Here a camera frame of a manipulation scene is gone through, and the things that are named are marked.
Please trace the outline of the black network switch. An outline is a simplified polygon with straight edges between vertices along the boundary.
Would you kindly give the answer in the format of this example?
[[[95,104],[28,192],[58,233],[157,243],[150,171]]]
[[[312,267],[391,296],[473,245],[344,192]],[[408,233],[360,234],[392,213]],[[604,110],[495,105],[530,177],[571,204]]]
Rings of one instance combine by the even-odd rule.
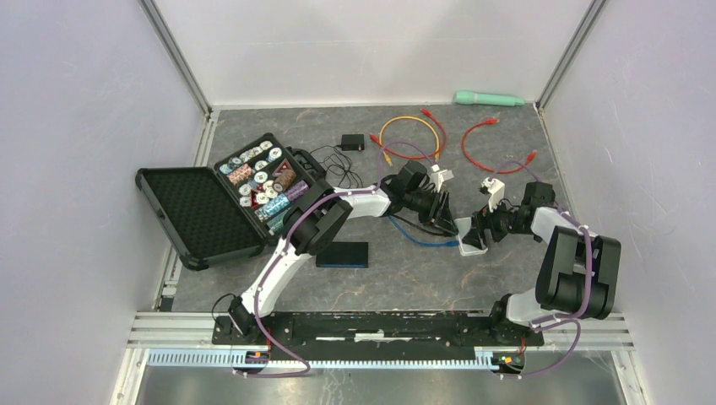
[[[369,268],[367,242],[334,241],[315,260],[322,268]]]

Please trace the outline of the white plastic box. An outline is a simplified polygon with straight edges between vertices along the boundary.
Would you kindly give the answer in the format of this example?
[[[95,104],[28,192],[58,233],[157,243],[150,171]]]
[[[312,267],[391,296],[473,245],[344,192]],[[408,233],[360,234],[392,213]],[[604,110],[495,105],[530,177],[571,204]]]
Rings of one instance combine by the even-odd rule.
[[[488,252],[488,249],[482,249],[478,248],[476,246],[473,246],[469,243],[464,242],[464,237],[468,235],[471,229],[471,218],[465,217],[460,219],[454,220],[458,234],[456,236],[456,240],[458,241],[458,249],[459,253],[462,257],[471,257],[471,256],[478,256],[478,255],[484,255]]]

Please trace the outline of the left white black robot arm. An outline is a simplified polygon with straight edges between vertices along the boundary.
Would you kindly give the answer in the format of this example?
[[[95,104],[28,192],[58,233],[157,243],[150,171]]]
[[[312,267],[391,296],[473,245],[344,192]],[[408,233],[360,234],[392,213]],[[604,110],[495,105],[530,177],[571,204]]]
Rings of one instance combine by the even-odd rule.
[[[316,181],[284,216],[284,233],[262,272],[231,301],[228,319],[235,335],[249,344],[263,337],[263,318],[273,312],[297,270],[324,251],[350,219],[390,219],[408,209],[417,214],[420,228],[444,237],[456,236],[449,193],[435,178],[438,171],[436,165],[427,168],[410,161],[398,173],[368,187],[344,189]]]

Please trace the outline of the black power adapter with cord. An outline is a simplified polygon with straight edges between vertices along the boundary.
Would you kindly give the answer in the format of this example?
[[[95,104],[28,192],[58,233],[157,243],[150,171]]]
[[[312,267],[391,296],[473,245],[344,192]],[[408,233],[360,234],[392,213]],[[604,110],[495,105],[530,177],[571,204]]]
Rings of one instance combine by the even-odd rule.
[[[363,134],[342,134],[340,140],[334,145],[323,145],[310,151],[331,175],[339,188],[361,188],[364,181],[354,170],[353,160],[348,152],[363,152],[365,150],[365,136]]]

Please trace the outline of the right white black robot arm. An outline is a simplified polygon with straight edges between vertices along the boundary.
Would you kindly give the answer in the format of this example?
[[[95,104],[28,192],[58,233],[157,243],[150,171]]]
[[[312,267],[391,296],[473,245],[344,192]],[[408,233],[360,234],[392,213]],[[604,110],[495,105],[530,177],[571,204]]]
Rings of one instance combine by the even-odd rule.
[[[604,319],[612,311],[621,259],[620,241],[597,235],[558,206],[552,185],[532,181],[522,202],[504,198],[498,179],[482,181],[487,204],[459,233],[463,255],[485,254],[508,235],[530,235],[547,248],[534,288],[498,301],[487,322],[490,338],[509,344],[522,327],[545,328],[577,319]]]

